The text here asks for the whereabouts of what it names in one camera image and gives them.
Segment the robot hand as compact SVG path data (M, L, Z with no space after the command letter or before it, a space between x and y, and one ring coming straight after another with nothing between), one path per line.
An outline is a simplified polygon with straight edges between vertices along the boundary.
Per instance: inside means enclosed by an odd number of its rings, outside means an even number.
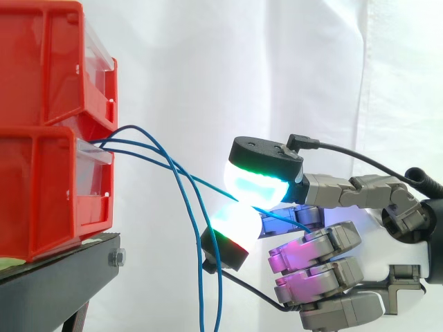
M303 170L300 151L337 151L378 169L349 179ZM224 175L234 199L201 236L203 269L234 279L258 239L300 236L269 251L278 310L308 331L397 315L398 298L442 281L442 186L418 167L398 174L350 149L292 134L236 137Z

